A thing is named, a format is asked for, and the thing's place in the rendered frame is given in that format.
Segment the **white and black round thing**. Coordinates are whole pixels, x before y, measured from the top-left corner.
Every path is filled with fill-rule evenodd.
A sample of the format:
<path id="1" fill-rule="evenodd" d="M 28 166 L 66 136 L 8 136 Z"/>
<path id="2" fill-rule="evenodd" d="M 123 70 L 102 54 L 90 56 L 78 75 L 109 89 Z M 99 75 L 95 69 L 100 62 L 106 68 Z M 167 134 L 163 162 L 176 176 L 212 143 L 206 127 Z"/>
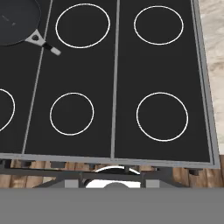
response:
<path id="1" fill-rule="evenodd" d="M 110 165 L 102 167 L 95 172 L 105 173 L 105 174 L 130 174 L 139 175 L 139 172 L 129 168 L 125 171 L 125 167 L 121 165 Z M 121 181 L 121 180 L 106 180 L 106 179 L 94 179 L 86 180 L 84 182 L 86 188 L 140 188 L 141 183 L 139 181 Z"/>

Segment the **black glass hob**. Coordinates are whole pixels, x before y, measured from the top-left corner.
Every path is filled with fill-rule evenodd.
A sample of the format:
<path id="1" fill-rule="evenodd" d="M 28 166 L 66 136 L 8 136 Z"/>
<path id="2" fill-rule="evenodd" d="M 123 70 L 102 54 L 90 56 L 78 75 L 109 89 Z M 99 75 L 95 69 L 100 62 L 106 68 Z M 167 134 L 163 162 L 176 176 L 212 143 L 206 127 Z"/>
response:
<path id="1" fill-rule="evenodd" d="M 0 159 L 216 168 L 197 0 L 37 0 L 0 46 Z"/>

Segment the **black frying pan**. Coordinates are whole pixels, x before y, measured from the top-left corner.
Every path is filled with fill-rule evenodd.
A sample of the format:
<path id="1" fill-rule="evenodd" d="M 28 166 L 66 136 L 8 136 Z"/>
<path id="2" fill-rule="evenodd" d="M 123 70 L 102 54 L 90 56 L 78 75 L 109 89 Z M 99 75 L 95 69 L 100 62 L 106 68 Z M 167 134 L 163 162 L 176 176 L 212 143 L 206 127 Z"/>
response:
<path id="1" fill-rule="evenodd" d="M 0 46 L 25 41 L 60 55 L 61 51 L 41 36 L 40 20 L 41 9 L 37 0 L 0 0 Z"/>

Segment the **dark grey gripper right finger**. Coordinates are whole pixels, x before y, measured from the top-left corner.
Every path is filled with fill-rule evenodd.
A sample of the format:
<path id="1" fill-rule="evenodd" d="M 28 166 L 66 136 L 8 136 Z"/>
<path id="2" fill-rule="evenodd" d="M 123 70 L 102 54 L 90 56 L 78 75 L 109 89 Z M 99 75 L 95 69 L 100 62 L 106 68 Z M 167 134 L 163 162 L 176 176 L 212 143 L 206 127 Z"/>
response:
<path id="1" fill-rule="evenodd" d="M 185 187 L 174 180 L 172 171 L 142 171 L 141 186 L 145 188 Z"/>

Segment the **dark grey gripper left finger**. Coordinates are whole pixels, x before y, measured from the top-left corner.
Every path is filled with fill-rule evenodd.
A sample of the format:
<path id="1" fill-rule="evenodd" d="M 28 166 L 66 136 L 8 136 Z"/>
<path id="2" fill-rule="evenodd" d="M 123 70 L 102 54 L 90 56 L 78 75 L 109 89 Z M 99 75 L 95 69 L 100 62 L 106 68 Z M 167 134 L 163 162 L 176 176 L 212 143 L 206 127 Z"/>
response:
<path id="1" fill-rule="evenodd" d="M 83 172 L 82 171 L 72 171 L 72 172 L 61 172 L 55 177 L 54 180 L 50 180 L 41 185 L 38 188 L 80 188 L 83 187 Z"/>

